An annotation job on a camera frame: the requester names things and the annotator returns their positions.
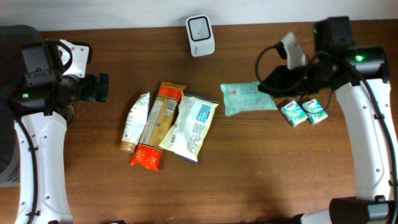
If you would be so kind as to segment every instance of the green indicator light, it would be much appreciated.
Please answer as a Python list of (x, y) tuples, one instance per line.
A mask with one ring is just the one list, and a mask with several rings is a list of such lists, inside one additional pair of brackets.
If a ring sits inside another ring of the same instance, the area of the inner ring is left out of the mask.
[(356, 60), (357, 62), (362, 62), (363, 59), (364, 59), (363, 56), (360, 56), (360, 55), (355, 56), (355, 60)]

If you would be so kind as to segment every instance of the red packaging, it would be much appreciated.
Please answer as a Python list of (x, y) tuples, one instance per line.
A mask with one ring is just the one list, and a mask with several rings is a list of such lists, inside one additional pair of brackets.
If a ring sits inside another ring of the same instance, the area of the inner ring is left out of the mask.
[(162, 82), (130, 165), (139, 163), (159, 171), (157, 166), (163, 154), (159, 144), (172, 125), (184, 89), (185, 85)]

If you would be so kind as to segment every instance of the snack bag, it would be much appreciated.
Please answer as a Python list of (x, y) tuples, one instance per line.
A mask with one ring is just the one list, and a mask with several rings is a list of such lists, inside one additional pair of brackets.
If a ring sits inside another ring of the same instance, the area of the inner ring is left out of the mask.
[(184, 89), (185, 85), (162, 82), (130, 165), (140, 163), (146, 169), (159, 171), (163, 153), (159, 143), (172, 125)]
[(198, 153), (217, 106), (217, 101), (183, 95), (178, 106), (177, 120), (159, 146), (198, 164)]
[(142, 94), (130, 109), (124, 126), (120, 150), (128, 153), (134, 153), (136, 150), (148, 117), (149, 97), (150, 93)]

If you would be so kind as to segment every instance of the food package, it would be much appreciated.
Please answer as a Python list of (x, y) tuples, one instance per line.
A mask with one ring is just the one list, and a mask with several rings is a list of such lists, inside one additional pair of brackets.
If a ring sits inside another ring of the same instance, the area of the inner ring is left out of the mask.
[(178, 106), (177, 120), (159, 146), (198, 164), (198, 153), (217, 106), (217, 101), (183, 95)]
[(312, 124), (317, 124), (328, 117), (328, 114), (316, 99), (303, 103), (302, 107)]
[(159, 143), (172, 125), (184, 89), (185, 85), (162, 82), (130, 165), (139, 163), (159, 171), (157, 166), (163, 153)]
[(130, 109), (124, 126), (120, 150), (128, 153), (134, 153), (136, 150), (148, 117), (149, 97), (150, 93), (142, 94)]
[(296, 101), (291, 101), (280, 110), (293, 127), (296, 127), (308, 118), (307, 114), (305, 114), (304, 110)]
[(277, 110), (267, 93), (258, 91), (259, 82), (221, 84), (224, 93), (225, 115), (232, 116), (244, 111)]

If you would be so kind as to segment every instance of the light blue package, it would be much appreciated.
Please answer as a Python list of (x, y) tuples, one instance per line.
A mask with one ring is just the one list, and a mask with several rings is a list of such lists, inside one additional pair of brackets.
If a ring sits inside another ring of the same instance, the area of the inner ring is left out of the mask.
[(243, 111), (277, 110), (271, 97), (257, 90), (258, 85), (259, 82), (221, 84), (225, 115), (232, 116)]
[(306, 110), (306, 114), (312, 124), (317, 124), (328, 117), (328, 114), (326, 114), (326, 111), (323, 110), (321, 104), (316, 99), (305, 102), (302, 106)]
[(308, 118), (307, 114), (300, 107), (300, 105), (296, 103), (296, 101), (291, 101), (280, 110), (293, 127), (296, 127), (298, 124), (304, 122)]

